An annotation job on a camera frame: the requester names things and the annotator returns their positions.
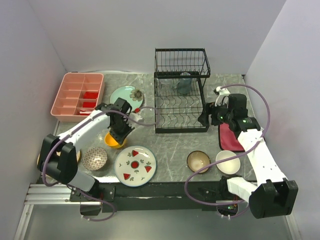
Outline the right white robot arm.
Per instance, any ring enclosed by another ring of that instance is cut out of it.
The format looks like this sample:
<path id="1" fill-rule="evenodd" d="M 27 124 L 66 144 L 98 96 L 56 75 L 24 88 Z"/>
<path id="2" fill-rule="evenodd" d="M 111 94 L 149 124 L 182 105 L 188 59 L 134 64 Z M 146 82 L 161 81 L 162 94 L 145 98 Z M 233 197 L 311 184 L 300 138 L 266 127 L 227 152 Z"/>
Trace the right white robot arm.
<path id="1" fill-rule="evenodd" d="M 238 175 L 223 176 L 220 196 L 224 199 L 239 196 L 248 202 L 257 219 L 290 215 L 298 185 L 280 170 L 264 140 L 264 129 L 254 117 L 248 116 L 247 97 L 240 93 L 219 94 L 215 102 L 206 104 L 199 121 L 208 123 L 208 117 L 214 126 L 228 125 L 247 154 L 256 177 L 253 184 Z"/>

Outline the orange bowl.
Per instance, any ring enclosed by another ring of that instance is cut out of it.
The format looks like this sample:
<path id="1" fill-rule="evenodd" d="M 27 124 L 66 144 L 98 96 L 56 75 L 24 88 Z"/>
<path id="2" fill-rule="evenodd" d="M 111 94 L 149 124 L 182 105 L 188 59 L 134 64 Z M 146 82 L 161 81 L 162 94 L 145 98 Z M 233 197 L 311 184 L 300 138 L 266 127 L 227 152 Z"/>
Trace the orange bowl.
<path id="1" fill-rule="evenodd" d="M 104 142 L 112 149 L 120 149 L 126 144 L 127 140 L 125 139 L 122 144 L 119 144 L 108 132 L 104 137 Z"/>

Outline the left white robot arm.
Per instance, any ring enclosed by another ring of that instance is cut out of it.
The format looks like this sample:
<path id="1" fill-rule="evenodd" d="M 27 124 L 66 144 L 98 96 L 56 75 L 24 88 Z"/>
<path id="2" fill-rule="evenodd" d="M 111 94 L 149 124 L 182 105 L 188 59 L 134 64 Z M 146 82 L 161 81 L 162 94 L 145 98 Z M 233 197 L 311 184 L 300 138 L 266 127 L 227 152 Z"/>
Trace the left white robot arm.
<path id="1" fill-rule="evenodd" d="M 105 129 L 119 145 L 123 144 L 133 131 L 128 123 L 131 110 L 126 100 L 118 98 L 113 104 L 99 104 L 70 130 L 57 136 L 48 134 L 43 139 L 37 163 L 43 183 L 50 186 L 46 177 L 51 177 L 57 183 L 79 189 L 88 201 L 99 198 L 100 182 L 78 169 L 77 153 Z"/>

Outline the pink compartment organizer tray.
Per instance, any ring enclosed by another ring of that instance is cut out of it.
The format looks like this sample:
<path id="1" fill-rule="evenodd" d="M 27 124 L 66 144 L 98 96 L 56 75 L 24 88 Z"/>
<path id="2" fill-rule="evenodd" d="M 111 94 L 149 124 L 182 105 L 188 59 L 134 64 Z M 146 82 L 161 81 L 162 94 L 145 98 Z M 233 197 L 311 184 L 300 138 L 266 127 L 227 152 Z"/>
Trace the pink compartment organizer tray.
<path id="1" fill-rule="evenodd" d="M 105 90 L 101 73 L 68 72 L 64 75 L 51 108 L 51 115 L 60 122 L 78 123 L 95 108 L 82 107 L 83 102 L 101 103 Z M 97 99 L 83 99 L 85 92 L 98 92 Z"/>

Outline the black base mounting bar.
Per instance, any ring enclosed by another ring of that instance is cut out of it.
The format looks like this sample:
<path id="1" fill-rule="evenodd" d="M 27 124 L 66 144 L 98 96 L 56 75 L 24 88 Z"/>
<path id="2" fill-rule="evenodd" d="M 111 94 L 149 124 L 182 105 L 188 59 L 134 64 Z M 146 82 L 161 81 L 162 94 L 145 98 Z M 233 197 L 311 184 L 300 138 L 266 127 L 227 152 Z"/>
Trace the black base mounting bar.
<path id="1" fill-rule="evenodd" d="M 101 183 L 103 199 L 115 205 L 118 211 L 194 210 L 215 211 L 215 206 L 199 204 L 189 199 L 184 182 L 155 182 L 138 187 L 122 183 Z M 199 201 L 223 203 L 239 200 L 227 192 L 221 181 L 191 181 L 189 194 Z"/>

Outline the brown glazed bowl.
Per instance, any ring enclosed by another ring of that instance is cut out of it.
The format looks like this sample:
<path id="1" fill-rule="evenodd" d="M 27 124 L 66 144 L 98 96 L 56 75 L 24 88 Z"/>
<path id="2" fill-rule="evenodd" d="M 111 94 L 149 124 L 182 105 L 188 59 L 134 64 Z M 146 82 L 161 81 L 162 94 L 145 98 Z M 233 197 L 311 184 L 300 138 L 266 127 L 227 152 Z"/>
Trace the brown glazed bowl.
<path id="1" fill-rule="evenodd" d="M 196 172 L 199 169 L 209 165 L 211 160 L 205 152 L 196 150 L 192 151 L 188 155 L 186 163 L 191 171 Z"/>

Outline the watermelon pattern plate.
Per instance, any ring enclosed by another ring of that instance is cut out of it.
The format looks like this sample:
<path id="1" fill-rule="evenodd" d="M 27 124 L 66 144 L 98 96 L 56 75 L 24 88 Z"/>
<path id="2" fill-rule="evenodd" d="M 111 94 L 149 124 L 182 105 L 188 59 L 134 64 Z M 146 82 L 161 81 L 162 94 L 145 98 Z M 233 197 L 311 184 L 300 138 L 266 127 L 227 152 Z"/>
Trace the watermelon pattern plate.
<path id="1" fill-rule="evenodd" d="M 148 183 L 156 173 L 157 161 L 151 150 L 144 146 L 123 149 L 115 159 L 117 179 L 128 187 L 140 187 Z"/>

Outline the mint green flower plate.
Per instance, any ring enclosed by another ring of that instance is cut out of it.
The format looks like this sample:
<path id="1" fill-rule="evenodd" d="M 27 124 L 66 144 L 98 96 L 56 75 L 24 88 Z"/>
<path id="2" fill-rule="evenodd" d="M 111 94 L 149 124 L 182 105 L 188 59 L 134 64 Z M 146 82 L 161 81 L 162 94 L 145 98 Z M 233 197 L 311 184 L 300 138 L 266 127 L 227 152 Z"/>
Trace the mint green flower plate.
<path id="1" fill-rule="evenodd" d="M 126 100 L 133 109 L 140 108 L 144 101 L 142 91 L 134 86 L 122 86 L 117 88 L 111 94 L 109 101 L 111 104 L 114 104 L 118 98 Z"/>

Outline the white bowl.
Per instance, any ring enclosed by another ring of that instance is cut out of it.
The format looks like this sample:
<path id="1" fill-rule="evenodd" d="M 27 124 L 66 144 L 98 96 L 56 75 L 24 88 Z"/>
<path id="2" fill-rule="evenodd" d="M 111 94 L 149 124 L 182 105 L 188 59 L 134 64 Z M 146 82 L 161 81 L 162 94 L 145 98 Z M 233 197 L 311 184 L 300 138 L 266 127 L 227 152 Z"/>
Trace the white bowl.
<path id="1" fill-rule="evenodd" d="M 218 161 L 221 161 L 221 160 L 224 160 L 227 158 L 231 158 L 234 156 L 236 156 L 236 154 L 234 152 L 229 151 L 229 150 L 222 150 L 216 155 L 215 161 L 218 162 Z M 240 170 L 240 167 L 241 167 L 241 162 L 240 162 L 239 158 L 235 158 L 235 159 L 228 160 L 228 161 L 217 164 L 217 168 L 221 172 L 223 172 L 224 174 L 227 174 L 227 175 L 236 174 Z"/>

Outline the patterned purple bowl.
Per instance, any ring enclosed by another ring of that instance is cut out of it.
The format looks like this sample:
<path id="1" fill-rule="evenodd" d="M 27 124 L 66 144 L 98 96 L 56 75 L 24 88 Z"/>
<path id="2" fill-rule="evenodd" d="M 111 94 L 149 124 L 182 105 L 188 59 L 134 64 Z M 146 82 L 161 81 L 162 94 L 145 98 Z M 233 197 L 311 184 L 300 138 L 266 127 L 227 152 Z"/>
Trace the patterned purple bowl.
<path id="1" fill-rule="evenodd" d="M 92 147 L 82 157 L 83 166 L 89 171 L 100 170 L 107 162 L 107 152 L 101 147 Z"/>

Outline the black wire dish rack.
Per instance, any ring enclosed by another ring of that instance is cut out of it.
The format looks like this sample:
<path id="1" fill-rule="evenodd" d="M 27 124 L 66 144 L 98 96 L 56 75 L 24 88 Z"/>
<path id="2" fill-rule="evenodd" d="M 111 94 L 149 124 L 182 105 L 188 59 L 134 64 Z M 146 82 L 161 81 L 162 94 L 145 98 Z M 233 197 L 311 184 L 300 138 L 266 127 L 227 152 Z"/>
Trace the black wire dish rack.
<path id="1" fill-rule="evenodd" d="M 154 107 L 157 134 L 205 133 L 199 117 L 206 106 L 204 86 L 211 76 L 204 48 L 156 48 Z"/>

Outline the aluminium rail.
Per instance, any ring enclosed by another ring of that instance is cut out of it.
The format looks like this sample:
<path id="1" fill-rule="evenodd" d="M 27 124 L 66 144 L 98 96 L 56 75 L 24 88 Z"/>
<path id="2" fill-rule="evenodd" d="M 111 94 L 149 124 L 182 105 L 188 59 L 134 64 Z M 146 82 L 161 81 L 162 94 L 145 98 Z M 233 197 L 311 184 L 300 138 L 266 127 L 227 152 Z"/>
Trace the aluminium rail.
<path id="1" fill-rule="evenodd" d="M 70 203 L 71 194 L 72 190 L 61 184 L 50 187 L 44 184 L 30 184 L 24 204 L 64 205 Z"/>

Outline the clear faceted drinking glass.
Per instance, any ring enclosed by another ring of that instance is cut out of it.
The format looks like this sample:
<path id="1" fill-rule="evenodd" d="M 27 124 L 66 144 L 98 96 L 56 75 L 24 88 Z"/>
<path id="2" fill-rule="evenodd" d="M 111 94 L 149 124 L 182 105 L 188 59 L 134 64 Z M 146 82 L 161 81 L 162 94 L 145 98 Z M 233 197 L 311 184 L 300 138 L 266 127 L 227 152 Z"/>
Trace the clear faceted drinking glass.
<path id="1" fill-rule="evenodd" d="M 170 79 L 159 79 L 159 85 L 161 89 L 170 88 L 171 81 Z"/>

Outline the white grey mug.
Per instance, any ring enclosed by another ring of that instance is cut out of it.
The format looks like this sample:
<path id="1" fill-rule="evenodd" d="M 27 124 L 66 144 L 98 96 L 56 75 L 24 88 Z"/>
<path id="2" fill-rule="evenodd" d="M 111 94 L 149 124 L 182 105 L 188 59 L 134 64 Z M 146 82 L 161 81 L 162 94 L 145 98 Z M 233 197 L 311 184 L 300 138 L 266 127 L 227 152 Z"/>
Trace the white grey mug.
<path id="1" fill-rule="evenodd" d="M 176 83 L 173 84 L 172 89 L 177 91 L 181 95 L 187 95 L 192 89 L 192 78 L 188 72 L 182 72 L 180 74 L 183 78 L 180 78 Z"/>

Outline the red block in tray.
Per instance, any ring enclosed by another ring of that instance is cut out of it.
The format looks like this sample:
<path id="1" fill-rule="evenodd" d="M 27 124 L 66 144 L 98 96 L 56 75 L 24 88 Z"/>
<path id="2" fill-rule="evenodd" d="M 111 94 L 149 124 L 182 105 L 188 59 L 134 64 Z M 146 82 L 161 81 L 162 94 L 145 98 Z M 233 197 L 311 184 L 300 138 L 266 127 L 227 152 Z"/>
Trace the red block in tray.
<path id="1" fill-rule="evenodd" d="M 97 105 L 96 102 L 84 101 L 84 102 L 82 103 L 82 106 L 81 106 L 81 107 L 82 107 L 82 108 L 95 108 L 96 105 Z"/>
<path id="2" fill-rule="evenodd" d="M 83 94 L 83 99 L 97 99 L 99 96 L 98 92 L 93 92 L 93 91 L 86 91 Z"/>

